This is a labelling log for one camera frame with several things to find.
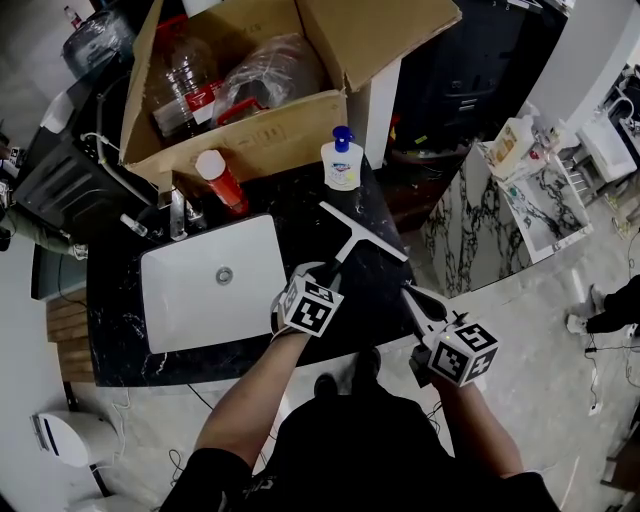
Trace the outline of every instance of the wall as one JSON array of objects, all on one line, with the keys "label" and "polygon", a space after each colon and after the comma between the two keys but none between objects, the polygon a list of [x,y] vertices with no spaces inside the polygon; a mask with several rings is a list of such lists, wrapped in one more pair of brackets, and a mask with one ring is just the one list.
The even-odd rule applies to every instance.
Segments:
[{"label": "wall", "polygon": [[402,59],[394,60],[358,92],[347,95],[349,127],[374,170],[384,161],[401,63]]},{"label": "wall", "polygon": [[59,512],[99,493],[88,469],[39,450],[29,421],[36,412],[66,409],[45,304],[30,298],[33,247],[18,235],[0,253],[0,494],[16,512]]},{"label": "wall", "polygon": [[549,126],[570,131],[591,116],[624,67],[640,33],[636,0],[579,0],[528,101]]},{"label": "wall", "polygon": [[627,64],[629,64],[629,66],[637,66],[640,64],[640,39],[638,39],[635,48],[631,52],[631,55],[629,55]]},{"label": "wall", "polygon": [[27,146],[49,102],[75,79],[61,56],[73,33],[68,5],[86,19],[89,0],[0,2],[0,119],[13,145]]}]

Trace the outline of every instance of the plastic bag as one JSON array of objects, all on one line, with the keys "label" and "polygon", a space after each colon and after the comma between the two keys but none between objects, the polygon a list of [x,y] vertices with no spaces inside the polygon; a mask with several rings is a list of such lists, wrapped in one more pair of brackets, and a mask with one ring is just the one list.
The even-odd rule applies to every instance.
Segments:
[{"label": "plastic bag", "polygon": [[265,41],[236,66],[216,94],[212,127],[320,92],[324,68],[300,34]]}]

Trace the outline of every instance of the person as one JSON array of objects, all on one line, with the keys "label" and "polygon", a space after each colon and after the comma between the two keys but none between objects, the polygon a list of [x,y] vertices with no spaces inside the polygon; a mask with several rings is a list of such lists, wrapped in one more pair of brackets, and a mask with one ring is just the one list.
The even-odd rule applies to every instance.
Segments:
[{"label": "person", "polygon": [[177,510],[556,511],[542,477],[474,384],[433,376],[455,458],[420,406],[377,382],[377,350],[357,357],[351,395],[329,375],[281,424],[273,455],[252,469],[271,435],[309,337],[276,337],[207,419],[184,472],[161,507]]},{"label": "person", "polygon": [[572,334],[598,334],[616,332],[628,325],[640,323],[640,275],[634,276],[616,293],[606,295],[596,285],[591,286],[591,301],[596,315],[586,318],[567,317],[567,329]]},{"label": "person", "polygon": [[78,260],[88,257],[86,245],[73,244],[63,236],[47,229],[20,209],[8,207],[10,204],[10,187],[0,175],[0,252],[9,249],[11,239],[20,234],[48,251],[70,255]]}]

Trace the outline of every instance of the white appliance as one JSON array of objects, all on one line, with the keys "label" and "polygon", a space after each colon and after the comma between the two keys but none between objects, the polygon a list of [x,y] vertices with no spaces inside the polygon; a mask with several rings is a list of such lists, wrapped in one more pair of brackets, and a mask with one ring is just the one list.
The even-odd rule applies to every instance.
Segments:
[{"label": "white appliance", "polygon": [[149,509],[140,503],[131,501],[124,496],[109,496],[95,500],[75,503],[66,512],[149,512]]},{"label": "white appliance", "polygon": [[140,266],[154,354],[270,333],[271,303],[287,284],[270,215],[152,249]]},{"label": "white appliance", "polygon": [[113,426],[95,414],[51,411],[33,417],[40,447],[77,468],[111,461],[120,442]]},{"label": "white appliance", "polygon": [[578,137],[606,182],[615,181],[636,170],[631,153],[606,113],[596,113],[578,130]]}]

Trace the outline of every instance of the hand soap bottle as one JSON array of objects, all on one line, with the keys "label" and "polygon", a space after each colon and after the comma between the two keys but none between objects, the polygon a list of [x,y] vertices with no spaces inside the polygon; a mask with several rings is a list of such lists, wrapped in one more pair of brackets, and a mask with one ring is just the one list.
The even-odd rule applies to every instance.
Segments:
[{"label": "hand soap bottle", "polygon": [[364,150],[353,144],[353,134],[348,126],[333,130],[334,142],[327,142],[320,149],[324,164],[324,183],[334,190],[353,190],[360,186],[360,165]]}]

